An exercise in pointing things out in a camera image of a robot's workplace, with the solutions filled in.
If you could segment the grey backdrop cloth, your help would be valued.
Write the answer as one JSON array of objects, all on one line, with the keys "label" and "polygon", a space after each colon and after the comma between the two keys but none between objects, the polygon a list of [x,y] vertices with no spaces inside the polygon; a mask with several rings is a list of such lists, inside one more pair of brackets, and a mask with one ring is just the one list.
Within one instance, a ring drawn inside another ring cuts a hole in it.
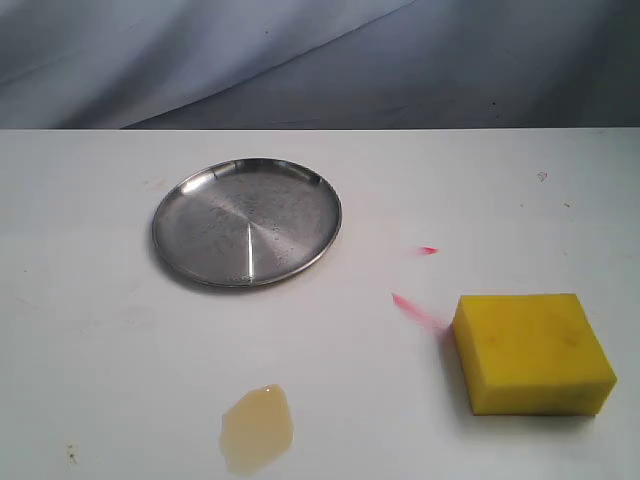
[{"label": "grey backdrop cloth", "polygon": [[5,1],[5,129],[639,122],[635,1]]}]

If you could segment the round steel plate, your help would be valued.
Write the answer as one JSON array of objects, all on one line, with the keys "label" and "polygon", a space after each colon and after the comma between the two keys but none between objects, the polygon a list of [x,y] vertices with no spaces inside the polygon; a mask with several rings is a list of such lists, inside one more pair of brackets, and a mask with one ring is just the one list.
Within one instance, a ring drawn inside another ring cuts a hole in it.
[{"label": "round steel plate", "polygon": [[157,258],[177,276],[214,288],[287,280],[336,240],[342,204],[332,185],[302,165],[242,158],[187,177],[150,223]]}]

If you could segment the yellow sponge block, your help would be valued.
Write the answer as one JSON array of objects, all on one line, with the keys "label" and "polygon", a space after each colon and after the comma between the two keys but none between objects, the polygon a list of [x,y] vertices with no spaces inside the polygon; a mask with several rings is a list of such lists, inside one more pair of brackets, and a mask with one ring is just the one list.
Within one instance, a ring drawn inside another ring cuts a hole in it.
[{"label": "yellow sponge block", "polygon": [[617,381],[574,294],[463,295],[452,329],[476,415],[593,416]]}]

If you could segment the beige liquid spill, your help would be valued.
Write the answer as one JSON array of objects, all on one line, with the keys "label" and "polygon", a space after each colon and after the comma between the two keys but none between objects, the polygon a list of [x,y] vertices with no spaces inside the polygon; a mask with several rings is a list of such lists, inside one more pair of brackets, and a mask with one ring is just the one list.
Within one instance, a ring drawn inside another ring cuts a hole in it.
[{"label": "beige liquid spill", "polygon": [[283,455],[293,439],[286,393],[277,384],[246,393],[222,416],[219,447],[234,475],[260,471]]}]

